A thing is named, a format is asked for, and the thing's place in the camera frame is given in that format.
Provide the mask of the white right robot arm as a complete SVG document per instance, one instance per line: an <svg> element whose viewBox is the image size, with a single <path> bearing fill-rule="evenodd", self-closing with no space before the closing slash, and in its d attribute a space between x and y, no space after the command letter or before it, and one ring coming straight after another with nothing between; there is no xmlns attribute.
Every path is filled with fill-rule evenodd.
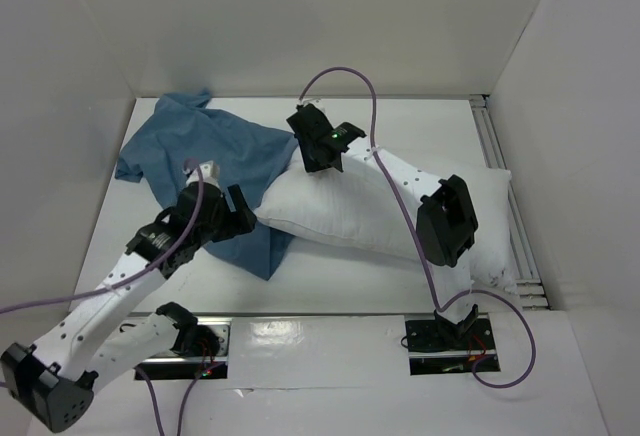
<svg viewBox="0 0 640 436"><path fill-rule="evenodd" d="M475 303L455 305L471 290L469 250L478 229L467 183L457 175L441 178L410 165L373 145L351 123L332 126L310 102L298 103L287 123L299 143L305 171L358 189L360 193L348 201L364 211L367 222L382 219L374 215L376 196L393 197L419 260L429 270L438 340L448 348L460 347L478 318Z"/></svg>

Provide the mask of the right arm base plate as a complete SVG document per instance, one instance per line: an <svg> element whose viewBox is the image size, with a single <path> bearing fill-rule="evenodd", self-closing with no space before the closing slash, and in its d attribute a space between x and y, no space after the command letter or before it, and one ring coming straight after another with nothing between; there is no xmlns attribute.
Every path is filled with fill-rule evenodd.
<svg viewBox="0 0 640 436"><path fill-rule="evenodd" d="M491 322L478 319L460 340L446 341L434 319L408 319L400 344L408 352L412 376L499 372L500 363Z"/></svg>

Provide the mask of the white pillow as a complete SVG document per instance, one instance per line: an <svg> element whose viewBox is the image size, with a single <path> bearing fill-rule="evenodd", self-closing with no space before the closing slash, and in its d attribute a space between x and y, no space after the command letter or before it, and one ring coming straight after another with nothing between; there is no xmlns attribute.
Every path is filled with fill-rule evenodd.
<svg viewBox="0 0 640 436"><path fill-rule="evenodd" d="M467 184L479 228L470 250L471 277L516 292L509 229L511 172L430 154L426 170L457 175ZM314 242L419 259L392 191L334 169L308 174L298 151L263 195L259 222Z"/></svg>

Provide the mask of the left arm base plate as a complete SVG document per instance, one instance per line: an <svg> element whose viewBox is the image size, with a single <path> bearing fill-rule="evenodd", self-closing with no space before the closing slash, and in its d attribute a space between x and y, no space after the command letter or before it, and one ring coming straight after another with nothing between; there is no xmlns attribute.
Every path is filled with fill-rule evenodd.
<svg viewBox="0 0 640 436"><path fill-rule="evenodd" d="M152 381L226 379L231 320L203 317L189 349L160 352L140 364Z"/></svg>

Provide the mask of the blue fabric pillowcase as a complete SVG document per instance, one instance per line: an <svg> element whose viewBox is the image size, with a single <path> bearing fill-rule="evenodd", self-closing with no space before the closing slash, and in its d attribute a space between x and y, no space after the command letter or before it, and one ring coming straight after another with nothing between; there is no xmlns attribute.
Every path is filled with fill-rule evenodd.
<svg viewBox="0 0 640 436"><path fill-rule="evenodd" d="M159 260L170 276L203 248L269 279L290 235L257 222L256 210L297 147L283 130L210 109L208 92L169 93L121 149L115 176L147 180L162 211L127 250Z"/></svg>

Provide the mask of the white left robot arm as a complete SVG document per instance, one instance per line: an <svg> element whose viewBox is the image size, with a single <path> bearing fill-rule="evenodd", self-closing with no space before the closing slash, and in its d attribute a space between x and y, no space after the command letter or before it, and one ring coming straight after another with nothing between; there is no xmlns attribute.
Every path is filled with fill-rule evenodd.
<svg viewBox="0 0 640 436"><path fill-rule="evenodd" d="M98 392L144 360L167 351L192 355L205 332L175 302L130 330L119 328L202 246L247 234L255 225L239 186L221 191L211 183L190 183L175 206L137 231L97 295L33 343L14 343L3 352L9 394L51 432L61 433L79 421Z"/></svg>

